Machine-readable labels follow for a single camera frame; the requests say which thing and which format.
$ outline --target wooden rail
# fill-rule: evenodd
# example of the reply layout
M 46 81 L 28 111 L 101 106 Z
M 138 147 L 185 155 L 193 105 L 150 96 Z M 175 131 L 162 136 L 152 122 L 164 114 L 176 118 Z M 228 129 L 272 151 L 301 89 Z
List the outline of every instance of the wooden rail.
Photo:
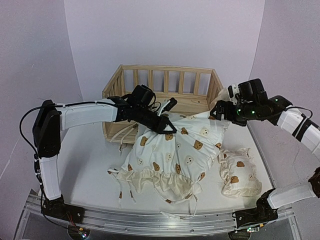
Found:
M 172 109 L 173 112 L 193 115 L 200 112 L 205 112 L 210 109 L 210 103 L 217 97 L 220 90 L 223 89 L 223 85 L 214 69 L 209 68 L 197 68 L 197 67 L 184 67 L 184 66 L 158 66 L 158 65 L 120 65 L 111 77 L 108 84 L 102 91 L 102 97 L 107 98 L 111 96 L 123 96 L 130 93 L 126 89 L 125 85 L 125 70 L 132 71 L 133 73 L 133 86 L 141 84 L 139 78 L 139 71 L 147 71 L 147 84 L 148 87 L 154 91 L 154 71 L 163 72 L 163 91 L 154 91 L 157 100 L 160 102 L 174 97 L 178 100 L 178 104 Z M 169 92 L 170 72 L 178 72 L 178 90 L 175 92 Z M 193 93 L 184 92 L 185 86 L 185 73 L 193 73 L 194 87 Z M 202 83 L 202 74 L 209 74 L 209 87 L 207 94 L 199 93 L 199 86 Z M 121 129 L 125 128 L 128 122 L 104 122 L 103 132 L 107 140 L 110 141 L 112 136 Z M 135 142 L 135 136 L 137 131 L 131 132 L 123 141 L 124 143 L 133 144 Z M 114 142 L 120 142 L 123 134 L 117 136 Z

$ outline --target white dress with bear print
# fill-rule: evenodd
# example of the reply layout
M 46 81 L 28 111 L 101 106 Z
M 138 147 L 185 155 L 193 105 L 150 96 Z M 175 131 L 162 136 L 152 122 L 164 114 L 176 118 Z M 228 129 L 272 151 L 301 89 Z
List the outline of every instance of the white dress with bear print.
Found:
M 146 128 L 116 178 L 132 183 L 137 193 L 151 182 L 164 201 L 178 203 L 201 192 L 198 182 L 220 153 L 229 122 L 212 119 L 209 111 L 188 117 L 165 114 L 177 132 L 157 134 Z

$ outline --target metal frame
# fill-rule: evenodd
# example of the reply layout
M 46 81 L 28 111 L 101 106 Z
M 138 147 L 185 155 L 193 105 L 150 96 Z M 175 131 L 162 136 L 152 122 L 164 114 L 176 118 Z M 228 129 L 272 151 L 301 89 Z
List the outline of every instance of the metal frame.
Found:
M 41 215 L 40 197 L 30 194 L 25 203 L 15 240 L 23 237 L 30 213 Z M 295 240 L 300 240 L 296 218 L 291 206 L 278 210 L 278 220 L 289 219 Z M 62 224 L 68 222 L 51 218 Z M 228 233 L 236 229 L 235 218 L 230 212 L 198 213 L 189 220 L 169 218 L 159 213 L 124 212 L 85 207 L 84 218 L 79 227 L 115 234 L 154 237 L 189 237 Z

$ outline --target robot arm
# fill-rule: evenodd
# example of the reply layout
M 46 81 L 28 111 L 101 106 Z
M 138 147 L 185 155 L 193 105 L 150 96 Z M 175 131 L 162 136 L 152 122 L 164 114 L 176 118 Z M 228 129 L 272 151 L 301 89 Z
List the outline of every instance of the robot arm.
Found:
M 131 94 L 114 96 L 93 102 L 54 104 L 46 100 L 32 128 L 36 154 L 34 170 L 44 192 L 45 215 L 68 220 L 69 213 L 76 223 L 82 218 L 83 208 L 64 203 L 58 178 L 58 154 L 61 149 L 60 131 L 97 122 L 136 121 L 158 134 L 174 134 L 176 128 L 168 117 L 177 101 L 171 98 L 157 112 L 151 110 L 150 102 L 155 94 L 146 86 L 138 85 Z
M 239 126 L 246 126 L 247 121 L 268 120 L 273 125 L 289 132 L 320 159 L 320 128 L 292 106 L 282 96 L 268 99 L 260 79 L 254 79 L 228 88 L 229 101 L 220 100 L 210 114 L 217 120 L 225 119 Z M 236 211 L 237 228 L 263 224 L 278 218 L 277 209 L 303 199 L 320 198 L 320 167 L 308 180 L 271 189 L 256 202 L 256 208 Z

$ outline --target white wall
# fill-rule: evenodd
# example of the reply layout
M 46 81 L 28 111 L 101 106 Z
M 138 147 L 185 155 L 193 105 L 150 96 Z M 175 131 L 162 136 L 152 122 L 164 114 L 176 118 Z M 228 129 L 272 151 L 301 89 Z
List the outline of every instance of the white wall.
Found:
M 43 100 L 82 100 L 63 0 L 0 1 L 0 238 L 12 239 L 31 188 L 38 190 L 33 152 L 19 121 Z M 32 139 L 35 114 L 23 130 Z
M 119 64 L 215 68 L 248 80 L 264 0 L 66 0 L 70 45 L 85 100 L 101 97 Z
M 320 124 L 320 3 L 266 1 L 250 78 L 261 78 L 269 97 L 282 95 L 311 109 Z M 269 122 L 252 122 L 278 187 L 306 178 L 320 161 L 289 134 Z M 302 239 L 318 240 L 320 200 L 294 204 Z

